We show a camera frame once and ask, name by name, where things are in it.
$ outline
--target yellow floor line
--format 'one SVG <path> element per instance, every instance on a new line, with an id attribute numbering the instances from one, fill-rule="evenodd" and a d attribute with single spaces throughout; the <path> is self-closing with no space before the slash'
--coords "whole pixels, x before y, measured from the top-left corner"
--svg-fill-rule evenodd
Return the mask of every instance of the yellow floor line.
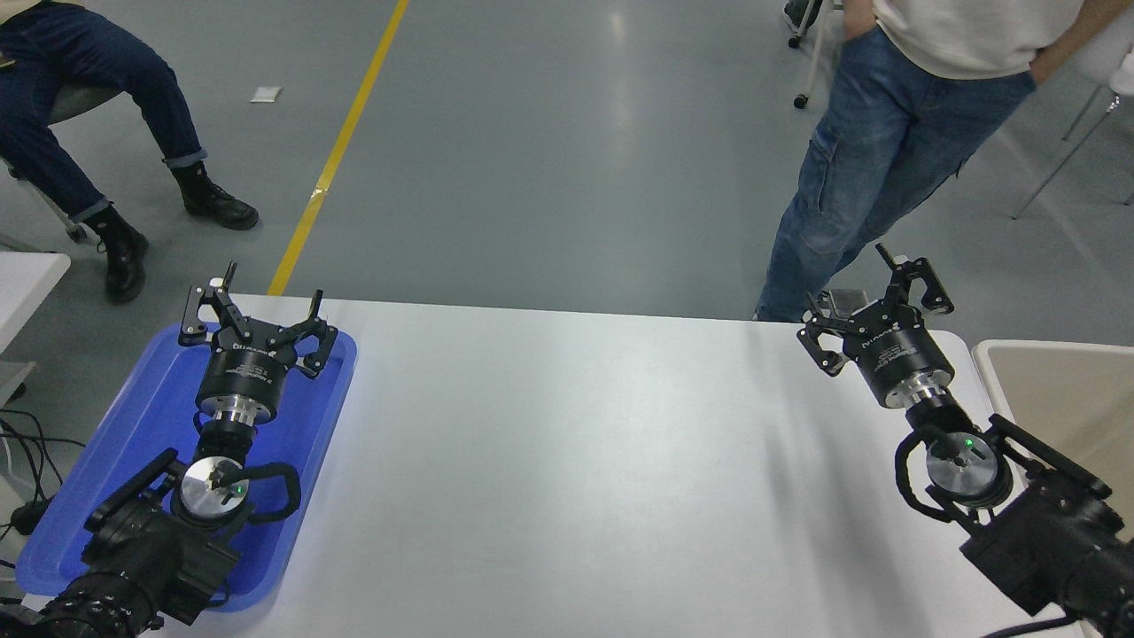
<path id="1" fill-rule="evenodd" d="M 295 270 L 295 263 L 299 260 L 299 253 L 303 252 L 303 246 L 307 243 L 307 235 L 311 233 L 311 228 L 315 224 L 315 218 L 319 216 L 319 209 L 323 206 L 323 199 L 327 198 L 327 192 L 331 188 L 335 173 L 339 170 L 339 162 L 342 161 L 347 145 L 350 144 L 355 126 L 358 124 L 358 118 L 362 117 L 362 110 L 366 107 L 366 100 L 374 87 L 374 80 L 378 79 L 378 73 L 382 70 L 386 53 L 390 50 L 390 44 L 398 32 L 398 25 L 401 23 L 401 16 L 406 12 L 408 3 L 409 0 L 398 0 L 398 6 L 393 8 L 393 15 L 390 17 L 390 23 L 386 25 L 386 33 L 382 34 L 382 41 L 378 44 L 378 51 L 374 52 L 370 68 L 366 69 L 366 76 L 363 77 L 354 103 L 350 104 L 350 112 L 347 113 L 347 119 L 342 122 L 342 128 L 339 130 L 339 137 L 335 142 L 335 147 L 331 148 L 331 155 L 327 158 L 323 172 L 320 173 L 319 181 L 315 182 L 315 189 L 311 193 L 311 198 L 307 201 L 307 207 L 304 209 L 303 216 L 299 218 L 299 226 L 296 227 L 295 233 L 291 235 L 291 240 L 284 252 L 284 258 L 280 260 L 279 266 L 276 267 L 276 275 L 272 277 L 272 282 L 268 286 L 268 294 L 270 295 L 281 295 L 284 294 L 284 289 L 287 288 L 287 282 L 291 278 L 291 271 Z"/>

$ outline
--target man's hand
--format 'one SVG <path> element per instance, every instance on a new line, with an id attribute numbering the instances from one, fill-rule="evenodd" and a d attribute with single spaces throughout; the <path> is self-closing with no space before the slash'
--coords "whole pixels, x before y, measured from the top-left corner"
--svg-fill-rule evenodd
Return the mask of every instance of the man's hand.
<path id="1" fill-rule="evenodd" d="M 844 0 L 843 34 L 846 40 L 853 40 L 874 28 L 877 19 L 873 0 Z"/>
<path id="2" fill-rule="evenodd" d="M 1078 17 L 1058 40 L 1041 50 L 1032 60 L 1032 78 L 1040 85 L 1051 77 L 1075 51 L 1106 28 L 1131 6 L 1131 0 L 1084 0 Z"/>

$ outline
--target white table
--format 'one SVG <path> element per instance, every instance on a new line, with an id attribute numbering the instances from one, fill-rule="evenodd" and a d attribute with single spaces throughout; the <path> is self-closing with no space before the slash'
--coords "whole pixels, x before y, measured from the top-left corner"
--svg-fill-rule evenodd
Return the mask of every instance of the white table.
<path id="1" fill-rule="evenodd" d="M 0 352 L 70 265 L 66 254 L 0 250 Z M 0 405 L 24 382 L 32 364 L 0 361 Z"/>
<path id="2" fill-rule="evenodd" d="M 279 324 L 308 304 L 234 296 Z M 955 638 L 1030 620 L 960 555 L 958 527 L 899 497 L 903 414 L 857 371 L 820 373 L 793 326 L 322 314 L 358 364 L 284 579 L 164 638 Z M 964 343 L 936 338 L 985 419 Z"/>

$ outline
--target black boot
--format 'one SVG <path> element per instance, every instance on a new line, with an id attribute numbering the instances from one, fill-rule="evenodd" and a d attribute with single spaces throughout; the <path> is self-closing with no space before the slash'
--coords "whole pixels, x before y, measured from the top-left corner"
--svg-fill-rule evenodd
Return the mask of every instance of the black boot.
<path id="1" fill-rule="evenodd" d="M 98 232 L 107 249 L 107 297 L 125 303 L 138 296 L 145 283 L 142 256 L 150 241 L 119 216 L 113 206 L 92 214 L 84 223 Z"/>
<path id="2" fill-rule="evenodd" d="M 256 209 L 229 195 L 209 179 L 204 162 L 170 169 L 189 214 L 208 216 L 225 228 L 246 230 L 260 221 Z"/>

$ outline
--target robotic arm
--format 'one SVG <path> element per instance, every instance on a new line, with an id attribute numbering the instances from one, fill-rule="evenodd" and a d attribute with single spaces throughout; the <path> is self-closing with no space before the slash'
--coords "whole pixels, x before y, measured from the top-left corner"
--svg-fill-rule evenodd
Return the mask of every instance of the robotic arm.
<path id="1" fill-rule="evenodd" d="M 1110 488 L 998 415 L 988 429 L 973 425 L 949 393 L 954 369 L 909 304 L 909 288 L 925 284 L 921 304 L 929 312 L 951 312 L 953 303 L 926 260 L 897 262 L 881 244 L 878 250 L 891 270 L 883 297 L 849 315 L 809 299 L 811 317 L 797 337 L 829 376 L 854 361 L 880 406 L 906 411 L 913 432 L 895 458 L 898 492 L 917 512 L 960 525 L 971 537 L 960 552 L 1029 614 L 1056 603 L 1065 624 L 1084 619 L 1106 638 L 1134 637 L 1134 546 L 1115 536 L 1124 526 L 1105 503 Z M 824 350 L 822 335 L 841 338 L 843 351 Z M 926 449 L 926 492 L 938 508 L 909 487 L 907 459 L 917 445 Z M 1009 461 L 1029 485 L 1004 505 L 1013 487 Z M 990 522 L 980 522 L 981 511 Z"/>
<path id="2" fill-rule="evenodd" d="M 318 316 L 316 290 L 303 322 L 284 327 L 240 314 L 228 295 L 236 264 L 209 286 L 189 290 L 178 343 L 204 344 L 201 307 L 217 313 L 212 356 L 196 402 L 210 420 L 198 425 L 191 463 L 168 449 L 111 494 L 85 524 L 92 539 L 75 579 L 40 613 L 0 610 L 0 636 L 42 638 L 133 638 L 160 629 L 159 612 L 185 624 L 214 602 L 240 555 L 229 543 L 245 525 L 280 521 L 299 508 L 299 478 L 286 463 L 246 467 L 257 426 L 276 418 L 285 378 L 298 368 L 315 378 L 327 365 L 338 334 Z M 303 356 L 297 346 L 313 339 Z M 255 512 L 251 483 L 280 477 L 288 503 Z M 169 509 L 163 507 L 169 499 Z"/>

